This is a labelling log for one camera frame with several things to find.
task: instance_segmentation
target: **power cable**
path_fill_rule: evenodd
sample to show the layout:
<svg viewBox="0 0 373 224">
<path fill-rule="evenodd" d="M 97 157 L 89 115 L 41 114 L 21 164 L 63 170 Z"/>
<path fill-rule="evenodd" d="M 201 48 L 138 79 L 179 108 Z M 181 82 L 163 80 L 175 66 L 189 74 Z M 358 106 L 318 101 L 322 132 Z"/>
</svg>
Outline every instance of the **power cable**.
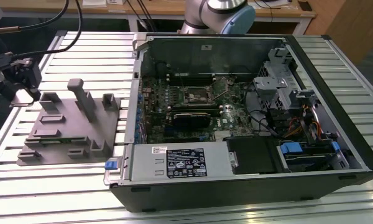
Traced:
<svg viewBox="0 0 373 224">
<path fill-rule="evenodd" d="M 38 55 L 45 55 L 45 54 L 61 53 L 61 52 L 67 51 L 74 46 L 74 44 L 79 38 L 81 30 L 82 30 L 82 11 L 81 11 L 78 0 L 74 0 L 74 2 L 75 2 L 75 6 L 77 6 L 77 13 L 78 13 L 78 30 L 77 30 L 75 37 L 74 37 L 73 41 L 70 42 L 70 44 L 63 49 L 42 50 L 42 51 L 34 51 L 34 52 L 27 52 L 27 53 L 22 53 L 18 55 L 13 55 L 11 60 L 17 60 L 17 59 L 22 59 L 22 58 L 33 57 L 33 56 L 38 56 Z"/>
<path fill-rule="evenodd" d="M 15 33 L 15 32 L 21 32 L 21 31 L 26 31 L 26 30 L 31 30 L 31 29 L 37 29 L 37 28 L 42 28 L 42 27 L 47 26 L 49 24 L 51 24 L 54 21 L 57 21 L 62 17 L 62 15 L 65 14 L 65 12 L 67 10 L 67 7 L 69 7 L 69 0 L 65 0 L 62 10 L 50 20 L 47 20 L 42 23 L 38 23 L 38 24 L 23 26 L 23 27 L 3 27 L 3 28 L 0 28 L 0 34 Z"/>
</svg>

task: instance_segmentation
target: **barcode sticker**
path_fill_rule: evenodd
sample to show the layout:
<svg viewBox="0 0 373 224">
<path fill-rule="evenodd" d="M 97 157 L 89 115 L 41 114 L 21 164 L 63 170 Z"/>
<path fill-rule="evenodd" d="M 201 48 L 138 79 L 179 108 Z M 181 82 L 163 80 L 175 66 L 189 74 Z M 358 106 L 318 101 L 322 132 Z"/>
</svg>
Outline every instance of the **barcode sticker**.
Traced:
<svg viewBox="0 0 373 224">
<path fill-rule="evenodd" d="M 151 153 L 153 154 L 166 153 L 166 150 L 167 150 L 166 146 L 154 146 L 154 147 L 151 147 Z"/>
</svg>

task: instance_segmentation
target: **wooden desk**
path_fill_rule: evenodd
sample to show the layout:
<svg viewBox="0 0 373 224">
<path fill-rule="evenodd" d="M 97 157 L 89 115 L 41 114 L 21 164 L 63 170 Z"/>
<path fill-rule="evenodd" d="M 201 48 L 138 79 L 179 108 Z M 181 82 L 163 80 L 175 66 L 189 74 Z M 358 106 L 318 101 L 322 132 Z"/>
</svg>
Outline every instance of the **wooden desk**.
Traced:
<svg viewBox="0 0 373 224">
<path fill-rule="evenodd" d="M 143 0 L 143 2 L 153 19 L 183 20 L 185 0 Z M 130 3 L 137 13 L 142 14 L 141 8 L 134 0 L 130 0 Z M 0 0 L 0 7 L 5 12 L 5 17 L 49 18 L 55 15 L 62 6 L 63 0 Z M 127 19 L 130 32 L 138 31 L 137 16 L 127 4 L 107 4 L 105 8 L 83 8 L 82 12 L 85 18 Z M 314 12 L 302 11 L 298 7 L 297 0 L 293 0 L 290 7 L 273 9 L 273 18 L 270 18 L 270 10 L 265 8 L 255 9 L 255 14 L 255 21 L 297 23 L 293 32 L 294 35 L 303 34 L 311 18 L 317 15 Z M 75 4 L 70 0 L 67 13 L 63 15 L 63 18 L 75 17 Z"/>
</svg>

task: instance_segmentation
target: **slotted aluminum surface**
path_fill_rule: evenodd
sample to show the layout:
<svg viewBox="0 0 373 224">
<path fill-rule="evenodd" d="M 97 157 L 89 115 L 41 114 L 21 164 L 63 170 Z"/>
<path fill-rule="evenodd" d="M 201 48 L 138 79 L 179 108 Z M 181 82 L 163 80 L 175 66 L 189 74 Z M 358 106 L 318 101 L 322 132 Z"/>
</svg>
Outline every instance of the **slotted aluminum surface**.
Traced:
<svg viewBox="0 0 373 224">
<path fill-rule="evenodd" d="M 55 38 L 54 47 L 74 37 Z M 70 78 L 82 78 L 93 97 L 113 92 L 121 97 L 114 153 L 122 153 L 123 128 L 131 77 L 133 33 L 83 32 L 67 52 L 46 58 L 41 89 L 73 98 L 65 90 Z M 373 147 L 373 89 L 359 74 L 345 66 L 327 42 L 317 37 L 297 38 L 307 57 Z M 39 105 L 14 109 L 0 143 L 0 223 L 373 223 L 373 180 L 349 186 L 305 202 L 129 213 L 102 183 L 103 163 L 18 167 L 17 154 L 31 129 Z"/>
</svg>

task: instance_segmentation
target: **power supply label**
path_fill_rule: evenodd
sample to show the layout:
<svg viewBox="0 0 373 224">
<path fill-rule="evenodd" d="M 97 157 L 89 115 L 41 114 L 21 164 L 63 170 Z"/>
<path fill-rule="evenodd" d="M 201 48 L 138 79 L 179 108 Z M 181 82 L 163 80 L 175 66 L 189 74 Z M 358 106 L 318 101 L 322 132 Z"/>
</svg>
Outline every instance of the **power supply label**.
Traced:
<svg viewBox="0 0 373 224">
<path fill-rule="evenodd" d="M 169 178 L 206 176 L 202 148 L 166 150 L 166 159 Z"/>
</svg>

